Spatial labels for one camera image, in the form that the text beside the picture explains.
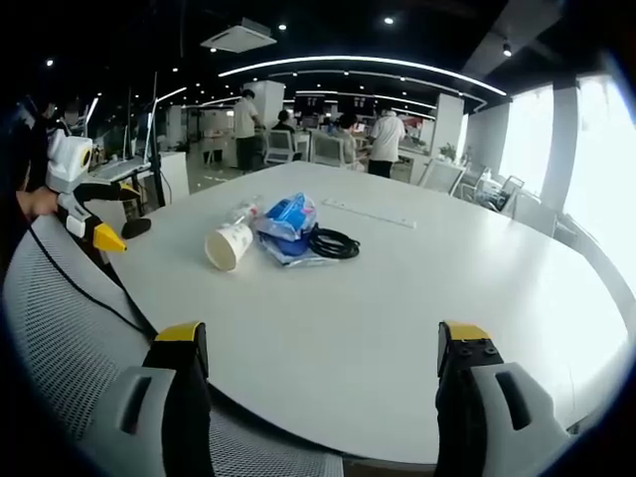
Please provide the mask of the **person's left hand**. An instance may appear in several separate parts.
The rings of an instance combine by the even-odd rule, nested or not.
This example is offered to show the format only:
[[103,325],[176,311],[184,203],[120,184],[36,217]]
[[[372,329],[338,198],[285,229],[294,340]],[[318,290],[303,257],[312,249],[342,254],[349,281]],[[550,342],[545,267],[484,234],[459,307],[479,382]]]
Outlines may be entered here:
[[17,191],[16,198],[28,221],[54,214],[58,210],[58,195],[46,187],[33,192]]

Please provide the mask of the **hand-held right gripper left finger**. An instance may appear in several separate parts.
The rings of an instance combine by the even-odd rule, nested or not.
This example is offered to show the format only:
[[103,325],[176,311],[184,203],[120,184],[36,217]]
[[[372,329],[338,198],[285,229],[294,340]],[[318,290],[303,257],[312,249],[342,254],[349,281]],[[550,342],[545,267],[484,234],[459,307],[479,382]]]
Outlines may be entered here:
[[81,448],[103,476],[212,476],[206,326],[169,327],[95,406]]

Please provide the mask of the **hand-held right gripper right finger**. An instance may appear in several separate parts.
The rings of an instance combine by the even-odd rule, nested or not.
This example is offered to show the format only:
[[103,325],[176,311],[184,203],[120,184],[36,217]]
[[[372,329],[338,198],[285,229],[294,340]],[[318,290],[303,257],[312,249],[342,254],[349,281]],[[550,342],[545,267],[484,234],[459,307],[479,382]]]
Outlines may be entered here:
[[438,327],[437,476],[540,476],[571,435],[550,394],[481,328]]

